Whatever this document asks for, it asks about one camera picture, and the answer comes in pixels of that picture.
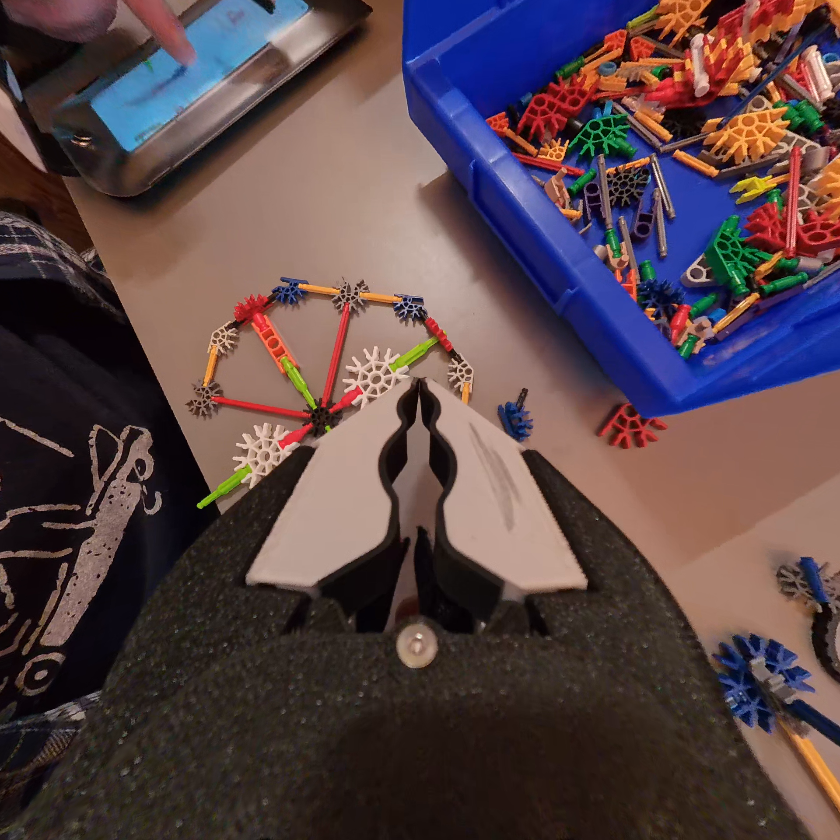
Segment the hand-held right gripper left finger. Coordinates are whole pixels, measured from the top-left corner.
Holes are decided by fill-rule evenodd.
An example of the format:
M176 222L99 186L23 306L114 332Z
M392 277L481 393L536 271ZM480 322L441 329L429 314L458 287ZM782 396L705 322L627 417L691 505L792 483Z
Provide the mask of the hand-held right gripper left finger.
M418 385L397 385L312 450L247 585L331 599L362 632L384 628L408 545L394 482L407 462Z

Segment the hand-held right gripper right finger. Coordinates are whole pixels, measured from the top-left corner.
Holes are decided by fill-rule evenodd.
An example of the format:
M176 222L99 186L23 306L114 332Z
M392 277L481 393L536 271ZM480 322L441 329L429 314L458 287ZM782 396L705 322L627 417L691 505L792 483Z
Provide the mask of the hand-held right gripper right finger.
M586 592L581 562L524 447L427 379L420 409L441 490L434 533L420 529L420 614L474 634L511 606L527 633L536 597Z

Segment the wheel-shaped toy rod assembly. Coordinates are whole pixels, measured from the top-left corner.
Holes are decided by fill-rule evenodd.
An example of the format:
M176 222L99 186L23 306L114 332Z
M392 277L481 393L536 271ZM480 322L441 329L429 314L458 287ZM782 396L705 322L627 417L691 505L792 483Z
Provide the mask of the wheel-shaped toy rod assembly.
M289 342L281 335L270 313L277 307L296 307L310 297L328 300L339 316L329 367L321 395L313 393L303 376L301 365L291 352ZM363 358L355 356L343 369L347 377L340 381L344 345L351 320L360 316L370 305L388 307L400 323L423 328L426 338L410 350L364 350ZM241 329L251 330L268 353L283 379L294 389L304 407L300 410L236 400L224 395L217 381L220 361L237 347ZM448 333L433 318L425 299L405 293L377 293L363 281L343 281L338 287L325 287L299 279L282 277L279 285L267 294L248 296L237 303L234 316L216 328L208 341L206 367L201 379L193 385L193 397L187 409L195 417L213 417L222 407L299 422L289 429L281 423L263 423L244 433L236 444L239 454L234 457L235 470L231 477L220 482L196 508L210 508L222 497L240 487L251 488L278 467L296 448L309 438L328 434L350 409L361 410L407 380L412 367L432 350L440 350L448 361L448 383L461 401L469 403L474 389L472 366L459 353Z

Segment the blue plastic bin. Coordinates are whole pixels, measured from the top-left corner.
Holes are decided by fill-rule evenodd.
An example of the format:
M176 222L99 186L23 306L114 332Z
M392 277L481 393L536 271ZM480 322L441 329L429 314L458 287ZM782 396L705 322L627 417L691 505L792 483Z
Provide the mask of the blue plastic bin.
M405 2L409 114L548 307L647 415L684 413L838 371L838 274L690 360L656 330L593 246L486 123L645 2Z

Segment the pile of colourful toy pieces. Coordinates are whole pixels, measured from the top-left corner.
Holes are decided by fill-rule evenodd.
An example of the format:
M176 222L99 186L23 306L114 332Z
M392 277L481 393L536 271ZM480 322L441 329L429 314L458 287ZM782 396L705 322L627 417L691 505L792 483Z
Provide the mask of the pile of colourful toy pieces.
M657 2L486 116L686 362L838 279L838 2Z

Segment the person's left hand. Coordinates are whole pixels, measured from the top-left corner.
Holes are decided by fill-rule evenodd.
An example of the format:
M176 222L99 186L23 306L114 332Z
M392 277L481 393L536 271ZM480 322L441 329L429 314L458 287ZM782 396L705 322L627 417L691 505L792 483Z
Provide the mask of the person's left hand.
M124 1L159 45L183 66L196 52L180 19L164 1ZM2 1L8 18L17 25L49 37L84 44L104 35L116 18L117 1Z

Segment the small blue toy connector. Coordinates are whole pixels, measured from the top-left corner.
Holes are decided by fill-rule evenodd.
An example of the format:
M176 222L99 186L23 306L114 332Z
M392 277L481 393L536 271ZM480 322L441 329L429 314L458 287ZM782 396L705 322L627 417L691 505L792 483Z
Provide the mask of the small blue toy connector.
M529 389L523 387L516 401L508 401L497 406L497 414L502 428L506 434L520 444L530 438L533 429L530 411L525 407L528 394Z

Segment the red toy connector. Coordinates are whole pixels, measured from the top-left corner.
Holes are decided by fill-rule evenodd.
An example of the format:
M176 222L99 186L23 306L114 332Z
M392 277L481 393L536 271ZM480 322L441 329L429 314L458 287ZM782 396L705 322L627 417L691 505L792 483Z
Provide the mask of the red toy connector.
M658 434L668 430L666 422L643 416L630 402L615 406L597 431L597 437L622 449L645 448L658 441Z

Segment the person's dark printed shirt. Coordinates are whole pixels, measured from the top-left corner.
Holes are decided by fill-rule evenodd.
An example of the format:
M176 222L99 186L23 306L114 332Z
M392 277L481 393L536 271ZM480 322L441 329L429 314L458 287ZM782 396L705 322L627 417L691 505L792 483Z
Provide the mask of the person's dark printed shirt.
M2 719L98 690L214 519L131 326L57 281L2 281Z

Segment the toy car frame with wheels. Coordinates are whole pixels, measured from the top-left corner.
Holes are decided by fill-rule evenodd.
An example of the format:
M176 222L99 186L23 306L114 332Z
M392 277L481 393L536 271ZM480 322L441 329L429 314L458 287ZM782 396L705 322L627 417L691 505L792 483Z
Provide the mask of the toy car frame with wheels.
M812 647L823 670L839 681L839 583L838 573L803 556L797 564L783 564L776 571L782 594L801 600L812 611ZM714 659L721 667L717 677L732 715L750 728L772 734L782 730L799 753L813 780L839 809L839 783L811 741L817 732L839 744L839 725L804 698L814 693L811 673L798 664L798 655L777 640L757 634L734 635L720 643Z

